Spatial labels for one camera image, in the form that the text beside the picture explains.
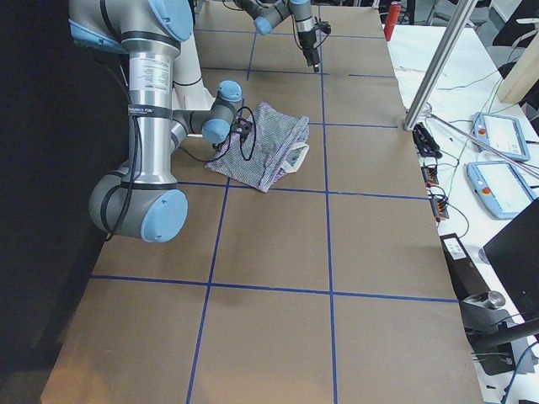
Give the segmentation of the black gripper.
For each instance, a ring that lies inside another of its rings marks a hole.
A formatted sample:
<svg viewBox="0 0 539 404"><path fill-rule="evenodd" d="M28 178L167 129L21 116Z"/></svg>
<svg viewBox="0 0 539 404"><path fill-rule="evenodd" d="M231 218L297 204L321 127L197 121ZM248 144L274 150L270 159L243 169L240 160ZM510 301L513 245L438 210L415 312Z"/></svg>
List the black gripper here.
<svg viewBox="0 0 539 404"><path fill-rule="evenodd" d="M320 72L318 64L318 49L316 48L317 36L314 29L310 31L298 32L299 45L306 62L312 66L314 73Z"/></svg>

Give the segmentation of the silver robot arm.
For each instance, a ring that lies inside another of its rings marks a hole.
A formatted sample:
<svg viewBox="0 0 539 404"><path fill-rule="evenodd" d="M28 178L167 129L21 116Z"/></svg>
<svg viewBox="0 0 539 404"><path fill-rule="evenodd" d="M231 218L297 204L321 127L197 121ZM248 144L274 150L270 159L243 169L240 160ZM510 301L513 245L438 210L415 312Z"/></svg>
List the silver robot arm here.
<svg viewBox="0 0 539 404"><path fill-rule="evenodd" d="M243 99L226 80L210 94L202 82L186 1L72 1L72 38L79 45L125 55L120 81L128 106L129 155L94 187L93 223L110 235L167 242L188 215L188 201L171 172L171 156L189 135L224 142Z"/></svg>
<svg viewBox="0 0 539 404"><path fill-rule="evenodd" d="M291 17L296 29L298 47L307 65L314 72L319 72L320 58L316 45L318 24L312 14L310 1L276 1L269 6L262 6L250 0L233 3L252 18L260 35L270 34L279 24Z"/></svg>

